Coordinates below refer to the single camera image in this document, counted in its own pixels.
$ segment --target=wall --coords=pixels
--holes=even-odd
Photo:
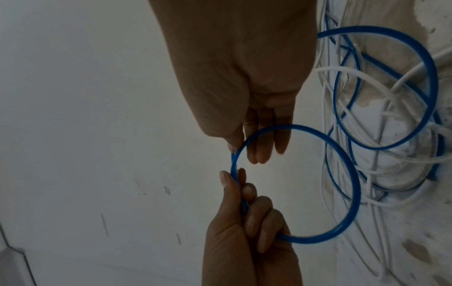
[[[12,245],[37,253],[38,285],[61,285],[55,272],[102,285],[97,271],[110,269],[198,285],[229,154],[183,101],[148,3],[22,0],[0,11],[0,218]],[[320,128],[319,90],[309,79],[296,123]],[[295,135],[283,157],[240,162],[295,234],[332,226],[320,146]],[[333,243],[296,251],[307,286],[333,283]]]

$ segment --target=hand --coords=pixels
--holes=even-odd
[[[182,93],[202,131],[232,152],[259,129],[290,124],[315,59],[315,0],[149,0]],[[289,130],[247,148],[265,163]]]
[[[302,286],[291,244],[275,240],[277,233],[290,234],[283,215],[246,183],[244,169],[238,178],[240,185],[227,172],[220,173],[224,197],[207,230],[202,285]],[[240,213],[242,198],[250,204],[245,217]]]

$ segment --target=skin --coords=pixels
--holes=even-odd
[[[224,197],[207,230],[202,286],[302,286],[292,245],[275,240],[277,233],[290,234],[283,215],[246,183],[244,169],[238,178],[239,184],[220,173]],[[250,205],[245,216],[242,198]]]
[[[259,129],[293,120],[315,59],[315,0],[149,0],[201,130],[235,152]],[[251,163],[286,150],[290,131],[247,147]]]

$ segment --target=white wall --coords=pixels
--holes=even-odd
[[[148,3],[11,0],[0,10],[0,218],[11,244],[199,284],[230,156],[183,101]],[[320,128],[319,90],[311,78],[296,123]],[[332,226],[318,195],[320,146],[295,135],[285,156],[240,163],[295,234]],[[296,249],[306,286],[333,283],[333,243]],[[52,285],[53,266],[39,264],[38,285]]]

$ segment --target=fingernail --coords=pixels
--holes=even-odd
[[[242,192],[243,192],[243,194],[244,195],[251,195],[251,192],[252,192],[253,190],[251,189],[251,187],[250,186],[245,186],[245,187],[243,187],[243,190],[242,190]]]
[[[232,145],[231,144],[227,144],[227,148],[229,149],[229,152],[231,152],[231,153],[236,153],[237,152],[237,150],[234,148],[234,147],[232,147]]]
[[[227,172],[226,171],[220,172],[220,182],[221,182],[221,185],[224,188],[226,188],[226,186],[227,186]]]
[[[267,233],[262,231],[259,236],[258,241],[258,252],[264,253],[265,252],[265,245],[267,244]]]
[[[256,222],[254,221],[254,218],[249,217],[248,220],[246,221],[246,225],[245,225],[245,232],[249,237],[253,236],[255,227],[256,227]]]

